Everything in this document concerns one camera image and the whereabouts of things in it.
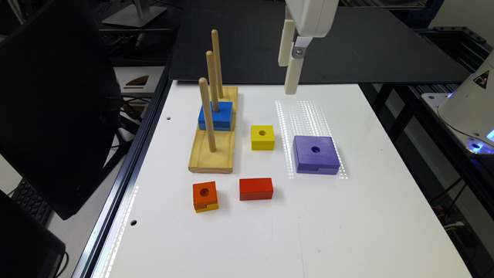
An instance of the hole in block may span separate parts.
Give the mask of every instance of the hole in block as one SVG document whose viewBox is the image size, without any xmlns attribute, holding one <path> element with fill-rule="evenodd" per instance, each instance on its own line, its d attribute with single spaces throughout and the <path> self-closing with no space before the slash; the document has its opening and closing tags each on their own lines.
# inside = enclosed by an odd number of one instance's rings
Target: hole in block
<svg viewBox="0 0 494 278">
<path fill-rule="evenodd" d="M 209 195 L 209 189 L 203 188 L 203 189 L 201 189 L 199 194 L 201 194 L 201 196 L 205 197 L 205 196 Z"/>
</svg>

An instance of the colored block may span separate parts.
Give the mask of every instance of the colored block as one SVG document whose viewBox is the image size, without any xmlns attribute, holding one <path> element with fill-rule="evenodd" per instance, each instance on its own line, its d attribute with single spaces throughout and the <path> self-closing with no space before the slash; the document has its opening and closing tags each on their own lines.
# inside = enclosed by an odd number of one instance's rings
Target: colored block
<svg viewBox="0 0 494 278">
<path fill-rule="evenodd" d="M 240 179 L 240 201 L 271 199 L 272 191 L 271 178 Z"/>
<path fill-rule="evenodd" d="M 206 130 L 206 124 L 199 124 L 199 129 L 201 131 L 205 131 Z M 230 131 L 231 128 L 230 127 L 215 127 L 214 130 L 215 131 Z"/>
<path fill-rule="evenodd" d="M 275 131 L 272 125 L 252 125 L 250 140 L 253 151 L 272 151 L 275 149 Z"/>
<path fill-rule="evenodd" d="M 214 113 L 212 112 L 213 116 L 213 127 L 215 131 L 219 131 L 221 128 L 222 131 L 225 131 L 225 128 L 227 129 L 226 131 L 230 131 L 232 129 L 232 118 L 233 118 L 233 103 L 232 102 L 227 102 L 227 101 L 220 101 L 218 102 L 218 108 L 219 112 Z M 204 119 L 204 107 L 201 107 L 201 112 L 199 113 L 199 129 L 202 131 L 206 130 L 206 122 Z"/>
<path fill-rule="evenodd" d="M 207 211 L 210 211 L 210 210 L 213 210 L 213 209 L 218 209 L 218 208 L 219 208 L 218 203 L 216 203 L 216 204 L 207 205 L 206 208 L 196 209 L 195 212 L 197 212 L 197 213 L 199 213 L 199 212 L 207 212 Z"/>
<path fill-rule="evenodd" d="M 331 137 L 295 136 L 293 155 L 297 173 L 335 175 L 340 169 Z"/>
<path fill-rule="evenodd" d="M 218 203 L 216 183 L 214 181 L 192 185 L 194 209 L 206 209 L 205 206 Z"/>
</svg>

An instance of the red block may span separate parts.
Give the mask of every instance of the red block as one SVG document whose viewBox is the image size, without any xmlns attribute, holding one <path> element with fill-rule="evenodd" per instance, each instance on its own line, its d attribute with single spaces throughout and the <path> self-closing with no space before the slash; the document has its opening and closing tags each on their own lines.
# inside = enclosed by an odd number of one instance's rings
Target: red block
<svg viewBox="0 0 494 278">
<path fill-rule="evenodd" d="M 271 178 L 240 179 L 240 201 L 266 200 L 272 198 Z"/>
</svg>

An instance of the yellow cube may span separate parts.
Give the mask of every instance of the yellow cube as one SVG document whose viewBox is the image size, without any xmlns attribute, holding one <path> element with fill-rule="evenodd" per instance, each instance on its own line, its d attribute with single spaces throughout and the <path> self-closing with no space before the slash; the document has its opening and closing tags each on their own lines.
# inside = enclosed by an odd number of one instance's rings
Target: yellow cube
<svg viewBox="0 0 494 278">
<path fill-rule="evenodd" d="M 251 126 L 250 140 L 253 151 L 272 151 L 275 149 L 275 131 L 272 125 Z"/>
</svg>

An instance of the wooden base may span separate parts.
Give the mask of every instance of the wooden base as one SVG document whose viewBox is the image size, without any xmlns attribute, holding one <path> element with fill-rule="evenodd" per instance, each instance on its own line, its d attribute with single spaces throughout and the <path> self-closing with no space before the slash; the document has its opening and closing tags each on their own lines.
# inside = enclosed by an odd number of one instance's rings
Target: wooden base
<svg viewBox="0 0 494 278">
<path fill-rule="evenodd" d="M 194 146 L 188 170 L 192 173 L 230 174 L 233 170 L 235 148 L 235 119 L 237 114 L 238 87 L 223 87 L 223 98 L 219 101 L 233 102 L 232 131 L 215 131 L 216 151 L 210 152 L 208 135 L 199 126 L 195 131 Z"/>
</svg>

